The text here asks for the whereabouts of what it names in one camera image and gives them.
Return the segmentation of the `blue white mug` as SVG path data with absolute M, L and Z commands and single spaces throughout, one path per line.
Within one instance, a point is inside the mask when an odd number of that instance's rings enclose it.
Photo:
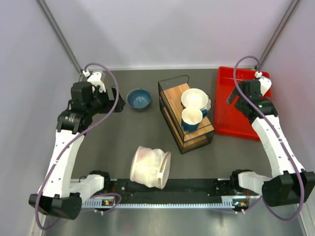
M 181 125 L 184 131 L 194 132 L 198 129 L 201 121 L 207 116 L 206 109 L 200 110 L 197 107 L 184 108 L 181 115 Z

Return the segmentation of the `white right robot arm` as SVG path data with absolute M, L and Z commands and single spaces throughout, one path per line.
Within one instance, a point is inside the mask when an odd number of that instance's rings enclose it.
M 230 190 L 237 195 L 251 190 L 261 195 L 270 207 L 298 204 L 300 184 L 304 187 L 304 200 L 315 186 L 314 172 L 307 172 L 293 154 L 280 126 L 278 113 L 265 94 L 271 87 L 270 79 L 242 80 L 227 103 L 235 102 L 257 133 L 270 162 L 272 176 L 266 177 L 250 170 L 236 170 L 231 175 Z

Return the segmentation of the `white ceramic bowl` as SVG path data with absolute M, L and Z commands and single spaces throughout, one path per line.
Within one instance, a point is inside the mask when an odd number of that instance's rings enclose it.
M 196 107 L 203 110 L 207 106 L 208 96 L 200 89 L 189 88 L 182 93 L 181 103 L 185 108 Z

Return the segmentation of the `white scalloped plate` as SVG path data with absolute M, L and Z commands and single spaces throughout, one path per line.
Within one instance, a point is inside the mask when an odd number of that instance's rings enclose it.
M 208 94 L 207 94 L 207 99 L 208 99 L 208 101 L 207 101 L 207 105 L 205 108 L 207 109 L 207 111 L 210 111 L 210 109 L 212 108 L 212 100 L 210 99 Z

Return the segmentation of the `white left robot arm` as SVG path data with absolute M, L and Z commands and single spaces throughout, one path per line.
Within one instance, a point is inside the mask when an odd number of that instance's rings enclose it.
M 79 183 L 70 183 L 75 159 L 85 134 L 96 125 L 93 116 L 121 112 L 125 105 L 116 87 L 111 88 L 114 99 L 101 91 L 100 85 L 76 82 L 71 87 L 67 108 L 58 116 L 56 141 L 49 170 L 38 193 L 31 194 L 29 205 L 43 215 L 74 220 L 82 204 L 95 193 L 111 191 L 110 176 L 104 171 L 91 171 Z

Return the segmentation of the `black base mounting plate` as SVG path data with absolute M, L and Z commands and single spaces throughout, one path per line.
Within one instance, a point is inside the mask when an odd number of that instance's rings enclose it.
M 163 189 L 146 187 L 129 179 L 107 180 L 100 193 L 118 193 L 123 203 L 209 203 L 220 201 L 223 196 L 256 196 L 249 190 L 230 188 L 228 179 L 189 178 L 169 179 Z

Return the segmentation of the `red plastic tray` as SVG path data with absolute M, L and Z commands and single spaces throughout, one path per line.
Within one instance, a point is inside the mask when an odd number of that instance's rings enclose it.
M 253 130 L 249 120 L 235 108 L 236 100 L 230 105 L 226 103 L 234 88 L 233 68 L 219 67 L 214 118 L 216 133 L 259 141 L 260 139 Z

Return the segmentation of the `blue ceramic bowl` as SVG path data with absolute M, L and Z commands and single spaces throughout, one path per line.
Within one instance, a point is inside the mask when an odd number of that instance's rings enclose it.
M 127 104 L 136 111 L 144 111 L 149 108 L 152 101 L 151 94 L 142 88 L 131 90 L 126 96 Z

